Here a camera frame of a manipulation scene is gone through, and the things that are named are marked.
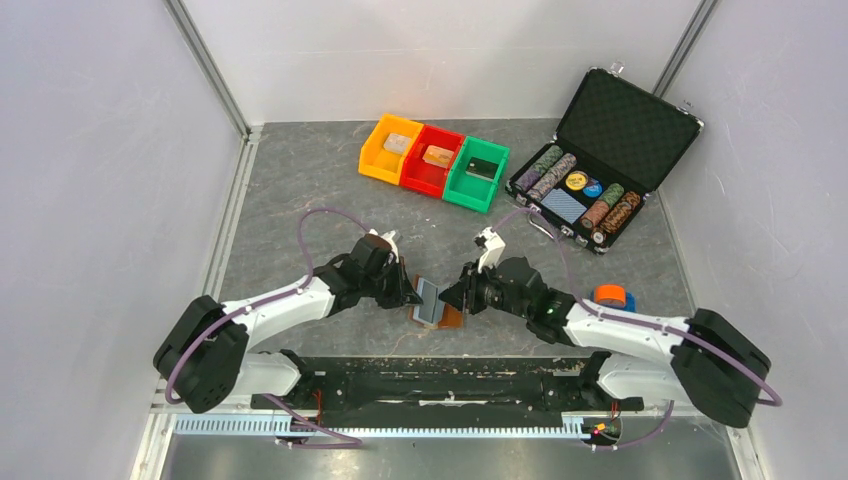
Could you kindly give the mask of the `brown leather card holder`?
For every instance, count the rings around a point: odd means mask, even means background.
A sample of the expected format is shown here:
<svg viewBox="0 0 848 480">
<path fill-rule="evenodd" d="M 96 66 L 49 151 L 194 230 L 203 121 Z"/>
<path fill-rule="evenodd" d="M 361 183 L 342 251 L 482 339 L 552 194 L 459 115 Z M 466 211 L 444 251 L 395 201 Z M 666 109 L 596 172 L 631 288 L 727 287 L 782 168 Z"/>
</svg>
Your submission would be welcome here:
<svg viewBox="0 0 848 480">
<path fill-rule="evenodd" d="M 413 286 L 422 303 L 409 309 L 410 321 L 427 329 L 459 329 L 464 326 L 463 314 L 439 298 L 448 284 L 437 284 L 416 275 Z"/>
</svg>

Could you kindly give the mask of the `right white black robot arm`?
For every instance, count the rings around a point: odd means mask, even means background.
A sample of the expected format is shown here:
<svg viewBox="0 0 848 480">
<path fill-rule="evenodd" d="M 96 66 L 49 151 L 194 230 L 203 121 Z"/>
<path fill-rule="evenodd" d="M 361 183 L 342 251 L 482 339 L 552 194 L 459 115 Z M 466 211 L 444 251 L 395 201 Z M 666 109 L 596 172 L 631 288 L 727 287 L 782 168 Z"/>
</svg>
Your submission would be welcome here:
<svg viewBox="0 0 848 480">
<path fill-rule="evenodd" d="M 603 307 L 548 286 L 524 257 L 496 267 L 468 263 L 441 301 L 471 315 L 492 308 L 519 317 L 539 339 L 610 352 L 577 382 L 580 400 L 602 408 L 614 398 L 686 402 L 723 425 L 744 428 L 772 363 L 721 314 L 654 317 Z"/>
</svg>

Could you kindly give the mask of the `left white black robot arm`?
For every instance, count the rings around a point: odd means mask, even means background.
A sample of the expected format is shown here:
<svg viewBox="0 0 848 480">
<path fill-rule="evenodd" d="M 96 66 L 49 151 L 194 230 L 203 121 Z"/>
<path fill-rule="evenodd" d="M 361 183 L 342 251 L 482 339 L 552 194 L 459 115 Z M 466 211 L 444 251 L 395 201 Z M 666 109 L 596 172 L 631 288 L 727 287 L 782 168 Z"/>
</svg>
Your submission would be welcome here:
<svg viewBox="0 0 848 480">
<path fill-rule="evenodd" d="M 363 235 L 351 252 L 311 276 L 263 296 L 219 303 L 192 300 L 153 357 L 155 370 L 190 411 L 205 413 L 232 395 L 273 394 L 306 405 L 314 381 L 293 353 L 256 353 L 259 343 L 300 324 L 323 320 L 369 298 L 382 309 L 419 305 L 395 231 Z"/>
</svg>

